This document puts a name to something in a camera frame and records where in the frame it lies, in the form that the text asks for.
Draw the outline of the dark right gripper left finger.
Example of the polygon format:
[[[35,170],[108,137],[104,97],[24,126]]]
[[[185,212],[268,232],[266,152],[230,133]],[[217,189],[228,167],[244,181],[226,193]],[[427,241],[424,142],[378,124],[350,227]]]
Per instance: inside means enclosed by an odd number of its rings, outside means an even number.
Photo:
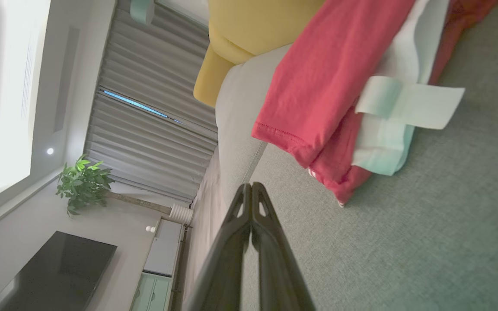
[[[251,232],[252,187],[237,189],[196,279],[186,311],[239,311],[243,258]]]

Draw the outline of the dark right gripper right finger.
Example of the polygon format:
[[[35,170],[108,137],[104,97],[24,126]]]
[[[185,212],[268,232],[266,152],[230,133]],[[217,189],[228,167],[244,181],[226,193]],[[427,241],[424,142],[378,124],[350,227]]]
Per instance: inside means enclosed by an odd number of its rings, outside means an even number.
[[[262,183],[253,183],[251,201],[261,311],[314,311],[312,296]]]

